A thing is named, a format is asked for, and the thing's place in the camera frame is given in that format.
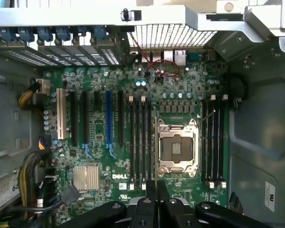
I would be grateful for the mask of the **white PCI expansion slot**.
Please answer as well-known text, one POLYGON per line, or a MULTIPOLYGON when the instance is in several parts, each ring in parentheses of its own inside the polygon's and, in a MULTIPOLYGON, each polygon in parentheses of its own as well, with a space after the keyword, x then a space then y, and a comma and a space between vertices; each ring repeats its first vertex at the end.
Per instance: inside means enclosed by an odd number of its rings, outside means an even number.
POLYGON ((63 140, 67 135, 67 112, 66 112, 66 92, 63 88, 57 88, 57 138, 63 140))

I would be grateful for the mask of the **CPU socket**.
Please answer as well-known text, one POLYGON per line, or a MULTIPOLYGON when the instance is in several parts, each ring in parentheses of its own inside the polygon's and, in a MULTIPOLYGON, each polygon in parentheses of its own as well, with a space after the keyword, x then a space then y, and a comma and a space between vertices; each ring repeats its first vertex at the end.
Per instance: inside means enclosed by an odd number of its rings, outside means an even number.
POLYGON ((199 128, 197 121, 186 124, 160 123, 160 178, 181 173, 193 178, 199 168, 199 128))

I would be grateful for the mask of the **white power connector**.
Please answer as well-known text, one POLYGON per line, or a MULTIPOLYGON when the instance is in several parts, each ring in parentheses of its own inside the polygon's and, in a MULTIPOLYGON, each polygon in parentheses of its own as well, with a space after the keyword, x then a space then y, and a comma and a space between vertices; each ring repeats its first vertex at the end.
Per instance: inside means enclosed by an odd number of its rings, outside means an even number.
POLYGON ((50 80, 49 79, 36 79, 40 84, 40 88, 36 91, 37 94, 50 95, 50 80))

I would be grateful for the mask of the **RAM slot black latches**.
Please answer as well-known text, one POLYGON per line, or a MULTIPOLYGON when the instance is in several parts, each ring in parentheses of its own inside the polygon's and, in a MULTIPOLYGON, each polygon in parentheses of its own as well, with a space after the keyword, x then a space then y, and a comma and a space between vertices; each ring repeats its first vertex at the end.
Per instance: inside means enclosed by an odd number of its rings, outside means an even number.
POLYGON ((213 180, 215 187, 218 186, 218 170, 219 170, 219 142, 218 142, 218 128, 219 128, 219 108, 218 103, 214 103, 214 117, 213 117, 213 180))
POLYGON ((201 180, 204 182, 207 179, 207 149, 206 149, 206 116, 207 116, 207 104, 202 101, 202 129, 201 129, 201 139, 202 139, 202 154, 201 154, 201 180))
POLYGON ((147 103, 147 127, 148 127, 148 180, 152 179, 152 102, 147 103))
POLYGON ((136 185, 140 186, 140 103, 135 101, 136 185))

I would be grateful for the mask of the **silver chipset heatsink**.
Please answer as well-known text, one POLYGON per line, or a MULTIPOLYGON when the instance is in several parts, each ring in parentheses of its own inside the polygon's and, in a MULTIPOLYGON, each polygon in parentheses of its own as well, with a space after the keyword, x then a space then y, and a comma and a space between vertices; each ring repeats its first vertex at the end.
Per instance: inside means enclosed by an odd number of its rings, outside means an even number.
POLYGON ((100 189, 99 166, 75 166, 73 168, 73 183, 79 192, 100 189))

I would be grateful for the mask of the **white certification sticker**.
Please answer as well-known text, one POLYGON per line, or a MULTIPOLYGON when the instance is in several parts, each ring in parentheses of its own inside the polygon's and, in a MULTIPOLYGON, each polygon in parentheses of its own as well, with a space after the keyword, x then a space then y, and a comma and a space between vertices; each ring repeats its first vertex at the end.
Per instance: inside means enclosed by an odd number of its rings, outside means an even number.
POLYGON ((271 210, 275 211, 275 192, 276 188, 269 182, 265 182, 265 206, 271 210))

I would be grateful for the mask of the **long black expansion slot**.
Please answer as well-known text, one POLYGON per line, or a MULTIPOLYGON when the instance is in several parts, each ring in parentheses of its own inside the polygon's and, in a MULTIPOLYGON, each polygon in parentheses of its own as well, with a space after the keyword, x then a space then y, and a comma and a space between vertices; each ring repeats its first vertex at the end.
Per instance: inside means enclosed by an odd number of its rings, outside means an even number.
POLYGON ((124 93, 118 91, 118 128, 119 128, 119 144, 124 143, 124 93))
POLYGON ((75 91, 70 93, 70 120, 71 120, 71 139, 72 145, 78 144, 78 110, 77 95, 75 91))
POLYGON ((89 95, 88 92, 82 93, 82 112, 83 112, 83 143, 89 142, 89 95))

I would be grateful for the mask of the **green motherboard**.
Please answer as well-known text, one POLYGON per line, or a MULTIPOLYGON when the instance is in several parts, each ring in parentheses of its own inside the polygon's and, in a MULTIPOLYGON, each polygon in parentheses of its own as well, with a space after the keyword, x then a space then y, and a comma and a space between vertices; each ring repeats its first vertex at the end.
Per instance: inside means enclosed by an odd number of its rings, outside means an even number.
MULTIPOLYGON (((228 95, 226 91, 225 74, 228 65, 221 61, 200 60, 195 58, 185 66, 167 63, 134 63, 127 66, 104 66, 90 68, 65 68, 46 72, 44 77, 50 80, 50 95, 44 101, 44 130, 52 150, 52 157, 47 167, 53 168, 58 177, 57 192, 64 191, 73 185, 73 168, 75 166, 99 166, 100 189, 80 192, 81 198, 71 206, 62 206, 50 220, 51 227, 61 225, 78 215, 86 213, 109 201, 119 201, 129 205, 131 200, 143 197, 146 190, 142 190, 143 159, 142 159, 142 103, 141 97, 146 97, 146 174, 148 180, 148 127, 147 103, 152 102, 152 179, 154 180, 154 118, 163 119, 168 124, 186 124, 190 119, 197 121, 199 128, 199 168, 196 176, 191 178, 187 174, 165 174, 159 180, 165 182, 168 193, 172 197, 185 200, 190 207, 203 201, 210 201, 221 206, 227 205, 228 190, 221 189, 218 175, 218 186, 209 188, 208 179, 201 180, 202 154, 202 101, 218 103, 222 97, 224 108, 224 179, 227 182, 228 155, 228 121, 226 105, 228 95), (66 138, 57 138, 57 88, 66 92, 66 138), (119 144, 118 128, 118 91, 123 91, 124 104, 124 143, 119 144), (78 110, 78 144, 72 145, 70 120, 70 93, 76 92, 78 110), (89 142, 92 143, 90 153, 93 159, 86 157, 83 144, 83 112, 82 93, 89 95, 89 142), (100 91, 102 106, 94 108, 94 91, 100 91), (112 91, 113 98, 113 142, 116 159, 112 158, 106 148, 106 91, 112 91), (134 190, 130 190, 130 117, 129 96, 133 96, 133 126, 134 126, 134 155, 135 180, 134 190), (140 186, 136 185, 136 145, 135 145, 135 101, 140 103, 140 186), (127 190, 119 190, 119 183, 127 183, 127 190)), ((208 167, 208 119, 206 120, 206 149, 208 167)))

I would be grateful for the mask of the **short black expansion slot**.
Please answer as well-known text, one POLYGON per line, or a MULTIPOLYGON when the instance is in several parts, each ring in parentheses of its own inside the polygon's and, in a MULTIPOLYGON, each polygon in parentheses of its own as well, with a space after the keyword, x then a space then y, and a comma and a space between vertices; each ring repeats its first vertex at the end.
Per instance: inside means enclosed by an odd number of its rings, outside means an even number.
POLYGON ((102 106, 102 99, 100 91, 94 91, 94 108, 99 110, 102 106))

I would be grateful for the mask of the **RAM slot white latches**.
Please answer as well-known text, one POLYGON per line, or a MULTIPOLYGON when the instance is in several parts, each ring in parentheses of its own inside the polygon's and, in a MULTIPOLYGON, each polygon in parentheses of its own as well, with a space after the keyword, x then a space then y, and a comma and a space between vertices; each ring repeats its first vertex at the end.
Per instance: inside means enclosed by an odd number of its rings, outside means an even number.
POLYGON ((225 100, 222 97, 219 110, 219 183, 221 189, 226 189, 227 184, 224 179, 224 108, 225 100))
POLYGON ((212 130, 213 130, 213 103, 209 101, 208 103, 208 167, 207 167, 207 179, 209 182, 209 188, 214 189, 214 181, 213 181, 213 174, 212 174, 212 155, 213 155, 213 148, 212 148, 212 130))
POLYGON ((142 190, 146 190, 146 97, 141 97, 142 103, 142 190))

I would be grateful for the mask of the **blue card retention clip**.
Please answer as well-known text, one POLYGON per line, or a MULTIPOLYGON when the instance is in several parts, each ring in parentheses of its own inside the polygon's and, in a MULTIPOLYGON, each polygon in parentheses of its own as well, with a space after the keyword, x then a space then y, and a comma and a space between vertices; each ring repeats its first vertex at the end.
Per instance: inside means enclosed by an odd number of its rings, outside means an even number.
POLYGON ((71 38, 68 26, 57 26, 55 27, 56 38, 62 41, 69 41, 71 38))
POLYGON ((107 40, 106 27, 104 25, 95 25, 94 35, 97 42, 106 41, 107 40))
POLYGON ((18 27, 18 34, 22 41, 34 42, 34 30, 31 27, 18 27))
POLYGON ((51 42, 54 39, 51 27, 37 27, 37 32, 38 39, 43 43, 51 42))
POLYGON ((14 42, 17 40, 16 29, 13 27, 0 27, 0 36, 6 42, 14 42))

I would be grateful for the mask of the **silver stacked port block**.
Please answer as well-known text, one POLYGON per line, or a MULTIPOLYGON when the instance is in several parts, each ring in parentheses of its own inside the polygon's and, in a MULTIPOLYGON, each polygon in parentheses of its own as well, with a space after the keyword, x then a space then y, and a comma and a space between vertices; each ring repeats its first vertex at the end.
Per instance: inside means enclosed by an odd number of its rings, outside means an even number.
POLYGON ((173 61, 173 50, 164 51, 163 52, 163 60, 164 60, 164 63, 173 65, 174 64, 174 61, 173 61))

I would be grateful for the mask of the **light blue slot latch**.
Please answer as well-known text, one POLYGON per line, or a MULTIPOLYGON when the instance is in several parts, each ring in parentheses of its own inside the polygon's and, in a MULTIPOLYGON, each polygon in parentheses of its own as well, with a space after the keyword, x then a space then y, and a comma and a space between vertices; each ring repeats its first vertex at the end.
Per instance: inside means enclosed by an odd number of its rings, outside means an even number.
POLYGON ((114 143, 107 143, 106 148, 112 158, 116 159, 117 155, 114 153, 114 143))
POLYGON ((93 156, 90 153, 90 147, 91 146, 92 146, 91 142, 82 144, 82 149, 84 150, 86 157, 89 159, 93 159, 93 156))

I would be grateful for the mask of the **blue expansion slot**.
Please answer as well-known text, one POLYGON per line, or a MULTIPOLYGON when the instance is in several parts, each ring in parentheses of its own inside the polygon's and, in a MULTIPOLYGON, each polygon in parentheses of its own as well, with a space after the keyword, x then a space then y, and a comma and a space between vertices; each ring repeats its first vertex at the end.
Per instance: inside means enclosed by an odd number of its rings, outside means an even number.
POLYGON ((106 146, 113 142, 113 98, 112 91, 106 91, 106 146))

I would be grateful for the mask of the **grey metal PC case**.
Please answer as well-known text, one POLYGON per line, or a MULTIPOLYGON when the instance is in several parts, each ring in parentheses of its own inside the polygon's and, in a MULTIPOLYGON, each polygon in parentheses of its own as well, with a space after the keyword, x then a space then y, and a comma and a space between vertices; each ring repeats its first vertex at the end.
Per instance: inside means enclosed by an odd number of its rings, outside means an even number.
POLYGON ((285 228, 285 0, 0 0, 0 228, 53 228, 64 205, 58 177, 47 167, 52 150, 44 130, 44 74, 65 68, 142 63, 142 51, 186 50, 186 63, 221 60, 228 102, 227 209, 285 228), (121 20, 127 8, 130 21, 121 20), (94 26, 106 27, 97 42, 94 26), (70 40, 56 38, 68 26, 70 40), (22 41, 31 27, 35 41, 22 41), (51 27, 41 42, 37 27, 51 27), (83 66, 69 51, 83 60, 83 66), (114 48, 121 64, 105 63, 98 47, 114 48), (131 51, 138 51, 132 56, 131 51), (265 206, 265 182, 275 186, 275 211, 265 206))

